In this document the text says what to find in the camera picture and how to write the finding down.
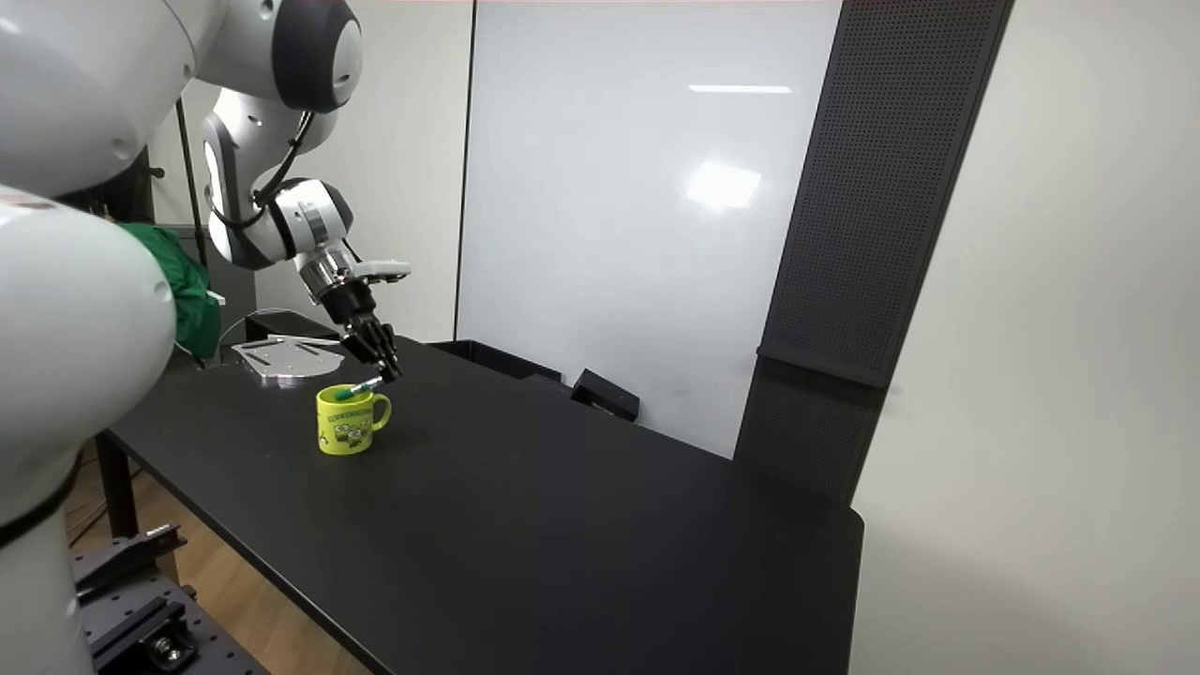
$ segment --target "yellow mug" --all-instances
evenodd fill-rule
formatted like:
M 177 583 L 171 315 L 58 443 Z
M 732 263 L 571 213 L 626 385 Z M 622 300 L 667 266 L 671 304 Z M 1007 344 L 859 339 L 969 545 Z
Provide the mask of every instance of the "yellow mug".
M 316 394 L 316 443 L 331 458 L 369 450 L 369 438 L 391 424 L 391 399 L 334 383 Z

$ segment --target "wooden floor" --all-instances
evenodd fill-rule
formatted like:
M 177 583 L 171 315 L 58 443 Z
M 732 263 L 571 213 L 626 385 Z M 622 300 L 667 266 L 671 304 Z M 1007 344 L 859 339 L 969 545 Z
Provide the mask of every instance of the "wooden floor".
M 136 471 L 136 500 L 141 528 L 164 523 L 178 526 L 188 539 L 177 553 L 178 583 L 196 588 L 196 601 L 207 606 L 207 614 L 218 619 L 218 628 L 224 628 L 262 666 L 268 666 L 274 675 L 366 670 L 144 471 Z M 108 523 L 99 519 L 99 509 L 103 494 L 97 460 L 86 450 L 79 484 L 63 508 L 76 553 L 108 549 Z

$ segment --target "black object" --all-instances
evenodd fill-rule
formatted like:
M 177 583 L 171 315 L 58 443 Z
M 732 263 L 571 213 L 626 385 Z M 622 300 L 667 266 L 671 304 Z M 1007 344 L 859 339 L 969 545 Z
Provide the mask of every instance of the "black object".
M 494 344 L 484 341 L 436 341 L 429 350 L 452 353 L 461 359 L 472 359 L 481 368 L 501 370 L 508 378 L 547 378 L 547 383 L 562 383 L 562 370 L 522 359 L 514 353 L 501 353 Z
M 638 419 L 642 414 L 642 399 L 632 399 L 628 389 L 599 378 L 596 370 L 582 370 L 578 383 L 571 385 L 571 399 L 582 406 L 596 406 L 606 408 L 622 419 Z
M 289 110 L 337 110 L 334 55 L 347 21 L 357 21 L 357 15 L 346 0 L 289 0 L 276 9 L 268 64 Z
M 118 539 L 103 556 L 79 556 L 76 579 L 112 579 L 103 566 L 123 560 L 139 539 Z M 99 675 L 262 675 L 227 635 L 221 635 L 188 588 L 141 566 L 123 574 L 103 596 L 79 603 L 83 638 Z
M 239 364 L 161 378 L 112 435 L 373 670 L 847 670 L 843 503 L 396 353 L 393 424 L 353 460 L 316 450 L 317 383 L 262 389 Z
M 118 628 L 94 641 L 94 663 L 99 675 L 167 675 L 196 659 L 196 638 L 188 635 L 182 603 L 153 596 L 136 606 Z
M 139 509 L 136 509 L 123 443 L 99 431 L 94 445 L 97 445 L 103 508 L 108 508 L 108 534 L 112 539 L 126 539 L 139 534 Z
M 317 298 L 334 324 L 353 324 L 359 315 L 373 315 L 373 298 L 366 283 L 334 285 Z
M 737 466 L 849 503 L 1013 0 L 847 0 Z
M 151 155 L 141 150 L 112 179 L 69 193 L 69 195 L 54 195 L 54 199 L 76 210 L 99 213 L 112 220 L 153 220 L 153 179 L 151 178 L 153 178 Z
M 144 538 L 118 545 L 112 556 L 103 556 L 103 564 L 76 579 L 76 601 L 88 603 L 112 593 L 117 586 L 151 574 L 153 564 L 177 549 L 182 549 L 182 539 L 171 526 L 151 528 Z

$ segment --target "white wall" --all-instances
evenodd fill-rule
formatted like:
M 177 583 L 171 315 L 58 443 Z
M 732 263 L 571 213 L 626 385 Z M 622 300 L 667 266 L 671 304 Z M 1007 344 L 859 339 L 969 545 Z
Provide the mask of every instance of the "white wall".
M 591 368 L 649 429 L 732 455 L 836 13 L 481 0 L 461 333 Z M 706 165 L 707 199 L 718 174 L 762 184 L 713 210 Z
M 856 670 L 1200 670 L 1194 28 L 1017 0 L 866 466 Z
M 324 145 L 302 155 L 293 178 L 337 184 L 347 199 L 353 243 L 363 260 L 403 260 L 412 279 L 379 285 L 379 315 L 399 333 L 436 341 L 452 331 L 456 213 L 466 150 L 466 85 L 472 0 L 353 0 L 363 21 L 366 66 Z M 212 85 L 188 85 L 197 188 L 201 116 Z M 178 165 L 171 120 L 156 130 L 153 165 Z M 156 220 L 189 220 L 182 178 L 156 188 Z M 324 319 L 289 263 L 257 273 L 257 308 Z

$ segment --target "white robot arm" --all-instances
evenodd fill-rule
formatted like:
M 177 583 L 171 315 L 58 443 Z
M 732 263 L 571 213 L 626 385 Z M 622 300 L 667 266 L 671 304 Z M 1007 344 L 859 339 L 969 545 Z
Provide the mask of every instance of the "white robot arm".
M 0 670 L 88 670 L 54 519 L 76 445 L 161 374 L 171 300 L 144 251 L 49 203 L 117 178 L 188 78 L 224 85 L 207 120 L 212 249 L 293 260 L 347 350 L 396 374 L 391 328 L 346 243 L 347 208 L 289 179 L 359 78 L 346 0 L 0 0 Z
M 208 240 L 246 271 L 293 260 L 346 344 L 386 378 L 393 333 L 359 263 L 353 210 L 322 179 L 289 179 L 334 130 L 363 66 L 346 0 L 0 0 L 0 184 L 42 195 L 117 178 L 188 78 L 224 85 L 207 120 Z

